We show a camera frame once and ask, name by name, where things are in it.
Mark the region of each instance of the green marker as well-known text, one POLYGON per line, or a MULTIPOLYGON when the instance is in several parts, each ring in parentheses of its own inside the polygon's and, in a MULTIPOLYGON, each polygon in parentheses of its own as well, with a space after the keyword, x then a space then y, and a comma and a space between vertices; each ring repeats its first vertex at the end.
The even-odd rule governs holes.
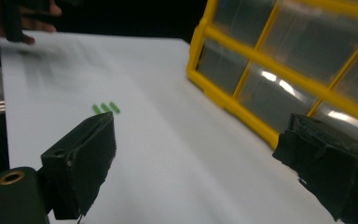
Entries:
POLYGON ((101 103, 101 108, 104 112, 111 112, 111 110, 109 109, 109 107, 107 107, 105 103, 101 103))
POLYGON ((92 105, 92 110, 94 110, 94 112, 96 114, 102 114, 103 112, 101 112, 100 108, 98 108, 97 105, 92 105))
POLYGON ((120 109, 112 101, 109 103, 109 105, 117 114, 120 113, 120 109))

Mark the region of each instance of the yellow frame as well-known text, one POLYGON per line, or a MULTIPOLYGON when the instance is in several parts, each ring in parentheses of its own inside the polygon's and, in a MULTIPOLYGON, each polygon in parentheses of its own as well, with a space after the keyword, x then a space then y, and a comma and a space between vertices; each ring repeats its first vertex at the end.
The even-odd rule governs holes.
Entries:
MULTIPOLYGON (((274 74, 288 80, 292 84, 310 92, 318 98, 312 109, 309 111, 308 116, 312 116, 317 110, 318 106, 322 102, 327 102, 330 105, 334 105, 340 108, 345 113, 354 116, 358 119, 358 104, 347 97, 340 95, 334 91, 334 88, 339 81, 344 77, 346 72, 358 59, 358 49, 352 54, 347 62, 342 66, 340 71, 336 74, 334 80, 328 85, 318 82, 314 79, 303 76, 297 71, 281 64, 270 57, 262 54, 259 49, 269 34, 269 30, 276 20, 280 5, 284 0, 277 0, 274 8, 272 9, 268 21, 264 27, 264 30, 259 37, 254 48, 251 48, 241 42, 225 35, 213 27, 213 15, 216 11, 218 0, 209 0, 204 11, 204 15, 200 20, 200 24, 194 31, 194 35, 190 44, 189 60, 187 64, 187 77, 193 81, 197 86, 203 89, 205 95, 212 99, 217 105, 225 108, 228 112, 238 117, 254 132, 259 134, 272 149, 275 149, 278 145, 279 134, 269 127, 267 123, 261 120, 257 115, 250 112, 238 101, 237 97, 246 82, 248 77, 249 67, 251 62, 258 63, 274 74), (237 89, 233 95, 220 90, 215 84, 204 77, 200 72, 197 71, 199 58, 202 52, 203 42, 205 38, 210 38, 220 45, 225 46, 228 49, 238 52, 242 56, 249 59, 247 63, 237 89)), ((346 15, 358 19, 358 2, 350 0, 287 0, 297 1, 306 5, 321 7, 325 10, 329 10, 340 15, 346 15)))

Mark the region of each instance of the human hand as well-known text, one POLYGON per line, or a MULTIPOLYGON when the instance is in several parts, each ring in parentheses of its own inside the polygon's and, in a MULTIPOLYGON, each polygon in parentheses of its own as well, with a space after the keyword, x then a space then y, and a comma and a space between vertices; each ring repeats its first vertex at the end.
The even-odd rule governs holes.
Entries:
MULTIPOLYGON (((49 0, 49 5, 50 5, 50 11, 48 12, 49 15, 61 16, 62 11, 55 4, 54 0, 49 0)), ((26 14, 35 13, 35 11, 33 11, 33 10, 29 9, 29 8, 25 8, 25 7, 20 7, 20 12, 21 12, 21 14, 23 14, 23 13, 26 13, 26 14)), ((48 32, 48 33, 56 32, 56 28, 53 25, 48 24, 48 23, 44 23, 44 22, 41 22, 41 21, 34 21, 34 20, 30 20, 30 19, 21 18, 21 23, 22 23, 22 28, 23 29, 38 30, 38 31, 44 31, 44 32, 48 32)), ((2 2, 0 0, 0 37, 5 37, 5 36, 6 36, 6 34, 5 34, 5 28, 4 28, 4 23, 3 23, 2 2)), ((23 42, 25 44, 32 45, 35 42, 35 40, 31 36, 24 35, 23 42)))

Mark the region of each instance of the white surface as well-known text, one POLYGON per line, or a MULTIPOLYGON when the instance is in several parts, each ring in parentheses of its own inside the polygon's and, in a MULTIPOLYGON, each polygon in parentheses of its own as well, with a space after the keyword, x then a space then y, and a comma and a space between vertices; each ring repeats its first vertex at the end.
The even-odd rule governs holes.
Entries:
MULTIPOLYGON (((267 144, 186 79, 177 39, 34 33, 1 40, 11 167, 110 101, 117 156, 82 223, 335 223, 267 144)), ((76 223, 74 220, 51 223, 76 223)))

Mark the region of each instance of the black background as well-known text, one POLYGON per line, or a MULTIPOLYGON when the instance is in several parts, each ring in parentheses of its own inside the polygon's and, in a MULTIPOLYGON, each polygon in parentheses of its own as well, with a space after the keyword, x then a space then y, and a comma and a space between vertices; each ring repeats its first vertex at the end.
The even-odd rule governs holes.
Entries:
POLYGON ((191 41, 207 0, 85 0, 73 6, 56 0, 58 32, 180 38, 191 41))

